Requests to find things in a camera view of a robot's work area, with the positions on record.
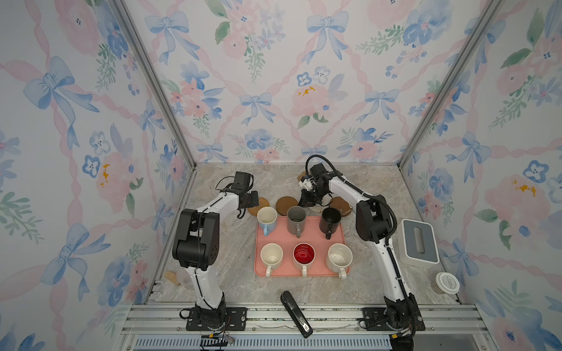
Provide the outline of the scratched round wooden coaster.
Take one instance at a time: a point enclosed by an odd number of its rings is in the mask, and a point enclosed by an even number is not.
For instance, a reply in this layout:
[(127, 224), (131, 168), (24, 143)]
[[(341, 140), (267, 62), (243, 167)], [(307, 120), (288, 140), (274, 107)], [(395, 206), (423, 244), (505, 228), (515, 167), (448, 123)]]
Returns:
[(349, 205), (349, 203), (343, 200), (341, 197), (334, 197), (332, 202), (329, 204), (329, 207), (338, 210), (342, 217), (348, 216), (353, 212), (353, 209)]

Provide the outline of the black mug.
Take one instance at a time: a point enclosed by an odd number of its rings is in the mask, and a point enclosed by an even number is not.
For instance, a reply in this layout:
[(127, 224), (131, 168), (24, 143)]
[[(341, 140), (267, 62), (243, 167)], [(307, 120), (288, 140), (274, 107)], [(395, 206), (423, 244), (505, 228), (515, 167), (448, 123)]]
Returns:
[(326, 240), (330, 240), (332, 238), (341, 218), (341, 213), (337, 209), (329, 207), (322, 211), (319, 229), (325, 235)]

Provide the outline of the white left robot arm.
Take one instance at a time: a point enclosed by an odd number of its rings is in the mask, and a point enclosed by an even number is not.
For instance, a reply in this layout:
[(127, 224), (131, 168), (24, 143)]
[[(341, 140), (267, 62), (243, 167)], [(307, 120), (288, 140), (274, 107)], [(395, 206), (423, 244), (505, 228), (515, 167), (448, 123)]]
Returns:
[(213, 268), (220, 250), (221, 221), (237, 211), (258, 206), (254, 176), (237, 171), (233, 181), (222, 188), (215, 199), (197, 209), (183, 209), (175, 232), (172, 256), (187, 272), (196, 292), (195, 306), (187, 317), (187, 329), (222, 331), (228, 326), (228, 309)]

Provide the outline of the cork paw print coaster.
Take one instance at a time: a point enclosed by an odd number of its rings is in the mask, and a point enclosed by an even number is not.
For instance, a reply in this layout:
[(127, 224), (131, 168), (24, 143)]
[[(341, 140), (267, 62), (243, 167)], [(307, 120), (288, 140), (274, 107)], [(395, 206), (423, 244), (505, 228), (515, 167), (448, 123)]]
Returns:
[(307, 178), (306, 172), (302, 172), (298, 177), (298, 182), (304, 181)]

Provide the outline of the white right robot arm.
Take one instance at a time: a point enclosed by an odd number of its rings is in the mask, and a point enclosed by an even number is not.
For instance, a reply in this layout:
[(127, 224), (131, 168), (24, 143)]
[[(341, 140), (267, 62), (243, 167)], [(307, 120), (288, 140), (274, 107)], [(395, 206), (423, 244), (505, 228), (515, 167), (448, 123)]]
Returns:
[(305, 176), (299, 185), (302, 188), (299, 203), (305, 207), (322, 204), (327, 195), (341, 197), (351, 206), (356, 216), (356, 232), (374, 251), (382, 278), (386, 304), (384, 320), (399, 337), (413, 338), (422, 316), (395, 256), (392, 236), (398, 229), (398, 220), (386, 198), (361, 190), (320, 154), (308, 157)]

